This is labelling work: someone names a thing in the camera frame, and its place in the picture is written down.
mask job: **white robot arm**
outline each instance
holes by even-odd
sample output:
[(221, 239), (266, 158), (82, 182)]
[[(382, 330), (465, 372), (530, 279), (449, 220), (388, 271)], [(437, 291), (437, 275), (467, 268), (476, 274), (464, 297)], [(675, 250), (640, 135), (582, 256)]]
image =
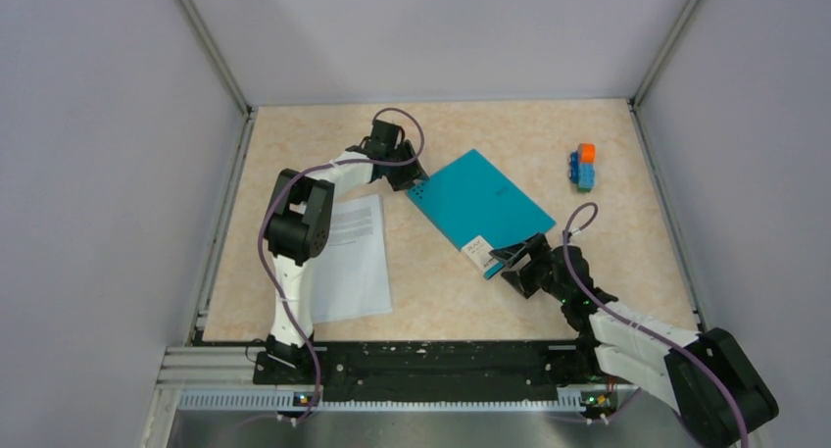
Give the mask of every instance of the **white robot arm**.
[[(326, 181), (334, 185), (333, 200), (347, 193), (355, 187), (366, 185), (372, 181), (372, 171), (375, 166), (369, 162), (360, 164), (338, 165), (350, 159), (368, 160), (366, 154), (358, 152), (344, 152), (337, 159), (331, 161), (332, 167), (326, 171), (309, 174), (309, 178), (316, 181)], [(314, 287), (315, 268), (317, 260), (309, 260), (303, 265), (297, 265), (294, 259), (285, 255), (273, 257), (274, 274), (283, 288), (285, 300), (297, 323), (306, 335), (312, 335), (312, 317), (310, 304)], [(287, 345), (303, 346), (303, 339), (297, 329), (288, 319), (282, 306), (282, 298), (277, 296), (274, 307), (274, 324), (271, 335), (278, 342)]]
[(273, 213), (263, 229), (263, 239), (269, 244), (274, 277), (284, 295), (276, 296), (267, 341), (277, 358), (285, 357), (281, 361), (291, 365), (291, 355), (305, 344), (304, 335), (311, 336), (314, 330), (310, 305), (316, 261), (312, 259), (328, 239), (334, 200), (381, 177), (386, 177), (394, 190), (410, 188), (416, 180), (427, 179), (416, 157), (400, 126), (376, 119), (370, 136), (347, 148), (325, 168), (300, 177), (288, 169), (280, 173), (269, 200)]
[[(594, 285), (588, 262), (569, 238), (566, 234), (563, 246), (552, 248), (536, 234), (491, 255), (505, 266), (502, 277), (519, 294), (528, 298), (542, 290), (562, 303), (566, 321), (579, 332), (576, 341), (588, 367), (583, 371), (644, 389), (672, 408), (706, 446), (746, 439), (776, 417), (776, 400), (730, 333), (718, 327), (699, 333), (632, 311)], [(526, 256), (530, 260), (521, 262)]]

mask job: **teal folder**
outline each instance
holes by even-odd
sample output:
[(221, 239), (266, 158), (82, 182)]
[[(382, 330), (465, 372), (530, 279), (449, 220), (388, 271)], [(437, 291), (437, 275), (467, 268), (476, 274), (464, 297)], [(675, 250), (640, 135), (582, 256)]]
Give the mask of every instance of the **teal folder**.
[[(478, 237), (494, 249), (508, 247), (555, 224), (475, 149), (409, 189), (407, 196), (457, 250), (469, 250)], [(482, 266), (486, 279), (502, 268), (495, 260)]]

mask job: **white label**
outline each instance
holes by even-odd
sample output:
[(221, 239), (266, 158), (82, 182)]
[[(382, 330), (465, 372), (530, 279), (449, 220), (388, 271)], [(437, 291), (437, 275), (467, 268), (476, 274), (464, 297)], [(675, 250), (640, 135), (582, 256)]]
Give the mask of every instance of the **white label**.
[(481, 235), (477, 235), (465, 247), (462, 247), (462, 252), (467, 256), (467, 259), (483, 274), (498, 263), (490, 255), (490, 251), (492, 250), (493, 247), (491, 247), (491, 244)]

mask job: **tabletop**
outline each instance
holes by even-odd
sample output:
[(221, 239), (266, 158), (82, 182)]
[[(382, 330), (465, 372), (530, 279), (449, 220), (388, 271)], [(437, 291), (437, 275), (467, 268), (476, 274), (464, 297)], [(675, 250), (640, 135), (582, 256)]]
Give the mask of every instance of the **tabletop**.
[[(203, 339), (265, 338), (274, 289), (257, 254), (257, 234), (280, 171), (334, 159), (369, 134), (389, 104), (262, 107), (227, 229)], [(623, 99), (402, 103), (423, 126), (420, 161), (432, 174), (477, 149), (556, 221), (554, 246), (571, 212), (586, 201), (600, 214), (575, 245), (597, 286), (641, 313), (695, 329), (687, 293), (641, 146)], [(396, 113), (381, 116), (417, 131)], [(577, 192), (567, 156), (581, 142), (597, 147), (597, 185)], [(546, 293), (529, 299), (495, 276), (485, 280), (403, 191), (379, 180), (343, 199), (381, 195), (393, 311), (316, 324), (315, 339), (481, 340), (576, 336)]]

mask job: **white paper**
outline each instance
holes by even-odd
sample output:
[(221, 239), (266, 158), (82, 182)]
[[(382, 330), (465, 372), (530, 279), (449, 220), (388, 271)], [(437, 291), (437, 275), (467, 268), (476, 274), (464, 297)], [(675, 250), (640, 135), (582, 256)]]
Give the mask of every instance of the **white paper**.
[(483, 274), (497, 264), (497, 260), (491, 257), (492, 250), (491, 244), (481, 235), (473, 237), (473, 240), (462, 247), (467, 259)]
[(392, 312), (380, 196), (335, 203), (316, 260), (313, 323)]

